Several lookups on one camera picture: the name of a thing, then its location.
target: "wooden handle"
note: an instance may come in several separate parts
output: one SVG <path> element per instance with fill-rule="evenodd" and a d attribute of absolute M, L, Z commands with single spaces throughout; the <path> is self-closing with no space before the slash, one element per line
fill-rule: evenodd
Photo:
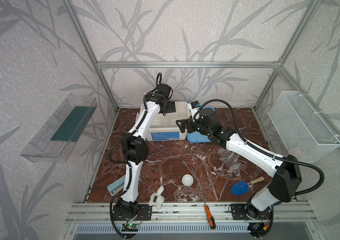
<path fill-rule="evenodd" d="M 255 179 L 255 180 L 253 180 L 253 181 L 250 181 L 250 183 L 251 183 L 251 184 L 255 184 L 255 183 L 261 182 L 261 181 L 263 181 L 263 180 L 265 180 L 264 177 L 258 177 L 257 179 Z"/>

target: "brown marble table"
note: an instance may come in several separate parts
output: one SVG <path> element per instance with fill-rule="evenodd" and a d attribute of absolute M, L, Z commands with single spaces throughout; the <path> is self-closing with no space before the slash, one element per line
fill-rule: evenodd
<path fill-rule="evenodd" d="M 243 136 L 268 149 L 251 108 L 237 108 L 234 110 Z M 124 131 L 130 130 L 134 125 L 137 112 L 139 112 L 139 109 L 120 109 L 88 202 L 109 202 L 111 195 L 107 190 L 107 186 L 125 174 L 125 165 L 110 163 L 107 160 L 107 154 L 111 147 L 110 145 L 114 145 L 120 135 Z M 234 128 L 234 122 L 228 108 L 217 108 L 216 112 L 221 124 Z M 240 166 L 229 171 L 229 168 L 220 160 L 218 150 L 221 147 L 210 142 L 190 143 L 186 139 L 147 142 L 147 144 L 150 152 L 141 170 L 138 186 L 140 202 L 148 202 L 150 195 L 160 185 L 165 187 L 162 195 L 167 202 L 202 201 L 201 190 L 196 179 L 190 187 L 182 185 L 182 176 L 191 174 L 187 167 L 195 171 L 202 184 L 203 194 L 207 202 L 246 202 L 252 194 L 271 181 L 271 177 L 263 170 L 242 156 L 238 159 Z M 194 153 L 194 155 L 169 157 L 189 153 Z M 113 151 L 113 159 L 116 161 L 123 159 L 120 144 Z M 237 196 L 231 193 L 231 187 L 235 183 L 239 181 L 249 182 L 260 176 L 264 176 L 265 181 L 255 184 L 246 194 Z"/>

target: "ventilation grille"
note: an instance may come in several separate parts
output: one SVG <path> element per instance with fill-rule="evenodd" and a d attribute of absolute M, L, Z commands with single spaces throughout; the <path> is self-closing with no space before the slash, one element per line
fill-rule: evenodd
<path fill-rule="evenodd" d="M 219 223 L 211 229 L 207 223 L 143 223 L 139 233 L 247 233 L 248 223 Z M 111 223 L 78 224 L 76 233 L 115 233 Z"/>

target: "blue toy shovel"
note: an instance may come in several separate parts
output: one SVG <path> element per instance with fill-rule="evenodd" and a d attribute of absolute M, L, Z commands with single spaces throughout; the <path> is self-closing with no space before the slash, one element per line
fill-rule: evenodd
<path fill-rule="evenodd" d="M 257 182 L 261 182 L 263 180 L 265 180 L 264 177 L 258 177 L 257 179 L 255 179 L 255 180 L 253 180 L 251 182 L 248 182 L 248 183 L 245 183 L 244 181 L 236 183 L 231 188 L 231 193 L 235 194 L 235 195 L 241 195 L 241 194 L 247 193 L 249 191 L 249 186 L 250 185 L 253 185 L 253 184 L 257 183 Z"/>

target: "plush toy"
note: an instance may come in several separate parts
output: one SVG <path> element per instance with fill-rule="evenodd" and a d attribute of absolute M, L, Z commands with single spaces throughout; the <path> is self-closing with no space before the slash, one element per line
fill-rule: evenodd
<path fill-rule="evenodd" d="M 156 206 L 157 209 L 161 209 L 162 208 L 162 204 L 165 201 L 165 197 L 163 197 L 161 194 L 163 192 L 165 188 L 163 186 L 160 186 L 157 190 L 157 192 L 154 192 L 151 196 L 150 196 L 150 201 L 148 201 L 148 205 L 149 206 Z"/>

